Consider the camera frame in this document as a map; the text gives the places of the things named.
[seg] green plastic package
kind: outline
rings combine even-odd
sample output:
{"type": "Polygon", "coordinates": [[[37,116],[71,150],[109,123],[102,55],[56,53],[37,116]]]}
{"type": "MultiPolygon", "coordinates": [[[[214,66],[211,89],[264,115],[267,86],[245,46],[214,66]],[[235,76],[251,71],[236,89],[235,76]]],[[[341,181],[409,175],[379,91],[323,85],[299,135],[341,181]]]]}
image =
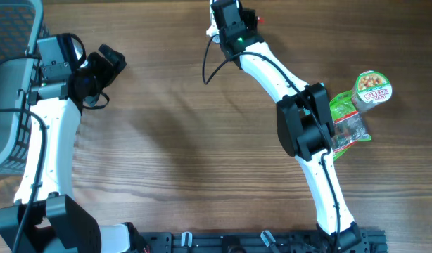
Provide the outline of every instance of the green plastic package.
{"type": "Polygon", "coordinates": [[[363,120],[352,103],[352,91],[338,94],[330,101],[330,112],[335,126],[333,160],[338,159],[358,141],[370,141],[363,120]]]}

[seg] cylindrical container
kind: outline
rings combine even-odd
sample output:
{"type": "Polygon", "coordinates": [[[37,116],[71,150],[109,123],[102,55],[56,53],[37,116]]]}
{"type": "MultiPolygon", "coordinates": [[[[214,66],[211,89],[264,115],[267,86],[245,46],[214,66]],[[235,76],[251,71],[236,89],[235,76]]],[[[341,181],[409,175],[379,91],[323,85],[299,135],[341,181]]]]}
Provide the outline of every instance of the cylindrical container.
{"type": "Polygon", "coordinates": [[[352,102],[359,112],[366,112],[390,99],[392,92],[388,78],[370,70],[357,78],[352,90],[352,102]]]}

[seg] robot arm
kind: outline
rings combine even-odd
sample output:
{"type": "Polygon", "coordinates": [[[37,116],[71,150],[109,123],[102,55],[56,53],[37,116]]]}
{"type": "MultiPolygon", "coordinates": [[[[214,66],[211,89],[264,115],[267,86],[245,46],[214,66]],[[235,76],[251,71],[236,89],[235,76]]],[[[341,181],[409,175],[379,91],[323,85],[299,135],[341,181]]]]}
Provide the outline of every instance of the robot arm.
{"type": "MultiPolygon", "coordinates": [[[[321,84],[310,86],[287,70],[274,57],[264,39],[256,32],[255,11],[242,9],[239,6],[237,0],[220,0],[212,3],[212,25],[207,34],[217,34],[215,36],[217,39],[213,41],[220,43],[226,58],[233,58],[240,70],[254,77],[277,104],[279,140],[284,150],[290,156],[295,157],[303,168],[315,201],[319,229],[328,238],[337,232],[334,194],[338,200],[340,212],[339,231],[341,235],[348,233],[352,235],[351,232],[355,233],[356,224],[345,204],[336,178],[332,150],[326,148],[323,142],[323,138],[330,140],[333,136],[333,122],[326,91],[321,84]],[[268,60],[248,53],[265,56],[276,66],[273,66],[268,60]],[[284,74],[292,84],[286,81],[284,74]],[[296,89],[307,98],[307,103],[302,100],[302,96],[298,96],[296,89]],[[322,131],[317,130],[316,122],[312,122],[308,115],[301,117],[304,105],[312,107],[322,131]]],[[[349,240],[340,238],[339,250],[357,242],[358,234],[349,240]]]]}

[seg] wooden table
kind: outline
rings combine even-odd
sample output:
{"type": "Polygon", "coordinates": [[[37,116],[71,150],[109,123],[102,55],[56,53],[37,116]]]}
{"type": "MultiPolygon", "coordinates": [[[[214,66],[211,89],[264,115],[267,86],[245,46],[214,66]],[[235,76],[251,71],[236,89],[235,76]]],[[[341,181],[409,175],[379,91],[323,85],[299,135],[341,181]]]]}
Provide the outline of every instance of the wooden table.
{"type": "MultiPolygon", "coordinates": [[[[336,161],[359,225],[386,230],[390,252],[432,252],[432,1],[244,1],[286,67],[331,97],[365,70],[393,97],[364,118],[372,141],[336,161]]],[[[204,86],[208,1],[45,6],[52,33],[102,43],[128,66],[106,89],[105,110],[77,132],[77,201],[100,224],[140,231],[286,231],[314,228],[302,169],[276,133],[275,105],[230,64],[204,86]]],[[[214,45],[208,74],[223,61],[214,45]]],[[[0,176],[0,207],[19,176],[0,176]]],[[[8,248],[0,238],[0,252],[8,248]]]]}

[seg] gray plastic bin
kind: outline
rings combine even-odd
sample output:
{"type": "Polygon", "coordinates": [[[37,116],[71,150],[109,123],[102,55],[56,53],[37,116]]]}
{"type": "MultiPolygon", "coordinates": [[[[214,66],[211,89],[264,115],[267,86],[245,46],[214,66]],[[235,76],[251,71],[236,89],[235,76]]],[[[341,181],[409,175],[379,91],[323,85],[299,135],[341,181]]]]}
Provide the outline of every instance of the gray plastic bin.
{"type": "MultiPolygon", "coordinates": [[[[36,52],[38,38],[47,37],[41,0],[0,0],[0,62],[36,52]]],[[[26,96],[37,82],[38,61],[11,60],[0,65],[0,108],[26,108],[26,96]]],[[[30,117],[0,113],[0,174],[23,174],[30,140],[30,117]]]]}

